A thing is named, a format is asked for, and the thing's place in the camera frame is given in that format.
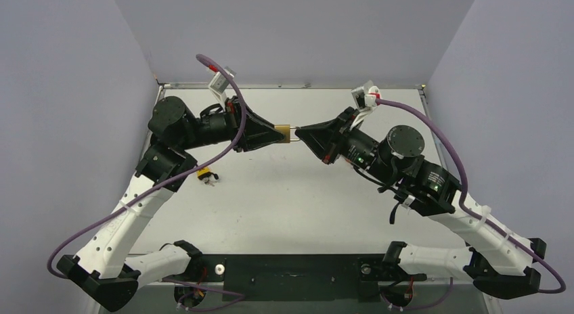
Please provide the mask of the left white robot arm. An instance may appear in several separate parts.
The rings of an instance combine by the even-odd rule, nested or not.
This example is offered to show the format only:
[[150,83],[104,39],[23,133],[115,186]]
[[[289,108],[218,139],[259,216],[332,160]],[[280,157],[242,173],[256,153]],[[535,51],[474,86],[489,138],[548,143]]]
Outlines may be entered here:
[[129,254],[154,215],[183,185],[184,172],[200,168],[191,149],[231,141],[235,151],[249,152],[287,140],[279,126],[241,106],[237,97],[198,116],[179,97],[165,97],[154,106],[148,127],[150,147],[111,217],[76,254],[57,263],[67,279],[111,312],[152,282],[170,276],[193,280],[203,274],[201,251],[183,240],[143,256]]

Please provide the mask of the small brass padlock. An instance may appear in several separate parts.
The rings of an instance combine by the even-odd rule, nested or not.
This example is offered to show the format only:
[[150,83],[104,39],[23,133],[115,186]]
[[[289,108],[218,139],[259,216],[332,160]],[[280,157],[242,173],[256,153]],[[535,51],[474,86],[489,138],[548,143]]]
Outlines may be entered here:
[[293,125],[275,125],[274,129],[283,135],[283,138],[278,141],[278,143],[292,143],[300,141],[300,139],[294,134],[298,128],[298,126]]

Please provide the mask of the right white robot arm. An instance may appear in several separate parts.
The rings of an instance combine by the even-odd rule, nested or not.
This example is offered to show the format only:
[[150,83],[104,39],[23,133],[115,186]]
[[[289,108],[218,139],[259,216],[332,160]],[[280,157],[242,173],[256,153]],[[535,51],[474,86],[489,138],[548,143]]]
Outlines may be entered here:
[[486,206],[460,206],[460,182],[424,158],[425,141],[415,128],[397,125],[376,141],[360,129],[358,116],[347,108],[333,120],[297,128],[295,135],[323,163],[344,158],[377,180],[380,193],[392,192],[398,206],[442,224],[465,243],[428,248],[393,241],[381,261],[383,274],[397,280],[453,278],[504,300],[538,293],[541,275],[533,264],[544,256],[543,240],[500,233]]

